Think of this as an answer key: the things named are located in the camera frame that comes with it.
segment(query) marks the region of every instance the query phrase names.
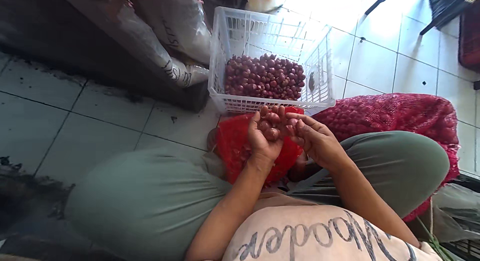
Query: green pants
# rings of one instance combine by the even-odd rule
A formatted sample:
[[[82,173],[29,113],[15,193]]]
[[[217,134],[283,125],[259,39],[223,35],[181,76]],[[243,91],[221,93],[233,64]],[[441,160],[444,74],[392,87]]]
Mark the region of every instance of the green pants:
[[[449,168],[433,140],[404,131],[368,133],[341,142],[377,193],[400,217],[438,187]],[[94,243],[127,260],[182,260],[196,231],[231,185],[211,175],[218,163],[159,148],[119,155],[72,191],[66,217]],[[287,195],[341,206],[326,170]]]

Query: white tile floor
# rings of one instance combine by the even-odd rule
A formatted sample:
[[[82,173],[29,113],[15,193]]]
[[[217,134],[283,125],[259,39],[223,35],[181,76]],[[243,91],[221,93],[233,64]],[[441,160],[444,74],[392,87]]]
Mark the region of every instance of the white tile floor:
[[[287,0],[273,14],[333,26],[336,99],[418,92],[450,100],[460,120],[460,169],[480,178],[480,92],[471,83],[480,75],[457,62],[459,20],[419,37],[431,21],[428,0],[387,0],[363,17],[374,1]],[[202,154],[220,117],[213,102],[199,114],[149,98],[133,103],[122,90],[1,53],[0,69],[0,156],[66,184],[120,152],[188,146]]]

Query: red mesh sack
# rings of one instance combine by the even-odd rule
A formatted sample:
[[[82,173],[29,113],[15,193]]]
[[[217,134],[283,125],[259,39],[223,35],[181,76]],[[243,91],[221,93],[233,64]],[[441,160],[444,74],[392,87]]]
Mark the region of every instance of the red mesh sack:
[[[390,93],[337,100],[334,107],[312,116],[327,125],[338,141],[364,133],[409,131],[427,136],[446,151],[450,169],[439,187],[459,175],[457,117],[452,104],[429,94]],[[428,198],[403,220],[408,222],[427,210]]]
[[[303,109],[286,107],[285,112],[303,114]],[[218,125],[216,147],[227,167],[226,179],[231,184],[237,180],[251,153],[247,132],[252,117],[253,114],[239,115],[222,121]],[[291,141],[290,137],[285,137],[280,155],[275,160],[275,165],[268,174],[265,184],[279,181],[284,177],[302,151],[302,148]]]

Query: person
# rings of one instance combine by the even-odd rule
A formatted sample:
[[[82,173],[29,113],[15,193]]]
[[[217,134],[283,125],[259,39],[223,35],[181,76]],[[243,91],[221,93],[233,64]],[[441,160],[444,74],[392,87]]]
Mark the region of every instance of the person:
[[[313,118],[291,139],[321,170],[288,192],[263,192],[283,146],[257,129],[233,185],[211,175],[220,161],[160,148],[119,155],[72,191],[66,217],[95,244],[127,260],[441,260],[402,221],[447,174],[445,151],[411,132],[357,135],[339,143]]]

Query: white plastic basket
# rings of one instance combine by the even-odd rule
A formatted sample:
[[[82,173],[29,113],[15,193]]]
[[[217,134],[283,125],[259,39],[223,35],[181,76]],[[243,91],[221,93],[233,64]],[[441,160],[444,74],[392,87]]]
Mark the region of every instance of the white plastic basket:
[[[298,18],[280,17],[228,7],[215,8],[210,48],[208,91],[225,114],[252,113],[263,105],[297,106],[308,115],[335,105],[332,93],[331,27]],[[303,66],[305,86],[297,101],[225,94],[225,65],[233,56],[264,53]]]

